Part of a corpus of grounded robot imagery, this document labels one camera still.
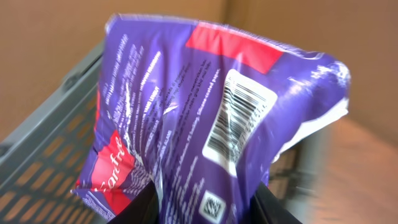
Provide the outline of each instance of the brown surface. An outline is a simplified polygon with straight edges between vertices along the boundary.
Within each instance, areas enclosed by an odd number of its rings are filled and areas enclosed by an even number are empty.
[[[398,148],[348,119],[332,134],[313,223],[398,223]]]
[[[115,12],[220,21],[224,0],[0,1],[0,141],[103,38]]]
[[[232,1],[247,16],[231,20],[241,28],[346,63],[350,116],[398,145],[398,1],[245,0],[248,10]]]

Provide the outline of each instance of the wooden floor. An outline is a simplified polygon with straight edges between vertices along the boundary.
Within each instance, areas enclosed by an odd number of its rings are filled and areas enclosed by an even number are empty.
[[[398,148],[336,122],[317,189],[313,223],[398,223]]]

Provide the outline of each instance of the white barcode label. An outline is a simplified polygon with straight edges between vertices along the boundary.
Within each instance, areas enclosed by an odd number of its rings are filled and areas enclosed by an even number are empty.
[[[276,100],[277,95],[272,90],[237,70],[230,70],[203,155],[236,176],[236,164],[250,135]]]
[[[223,199],[207,190],[200,202],[199,214],[210,222],[218,224],[224,215],[225,206]]]

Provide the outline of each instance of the qr code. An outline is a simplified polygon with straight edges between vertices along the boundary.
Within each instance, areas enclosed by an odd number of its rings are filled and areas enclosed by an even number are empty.
[[[212,223],[220,223],[225,210],[225,201],[206,191],[199,206],[199,213]]]

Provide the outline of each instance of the purple package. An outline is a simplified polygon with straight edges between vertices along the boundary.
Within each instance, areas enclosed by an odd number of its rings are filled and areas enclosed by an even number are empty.
[[[249,223],[271,162],[347,113],[349,71],[229,26],[114,16],[73,192],[107,220],[153,181],[161,223]]]

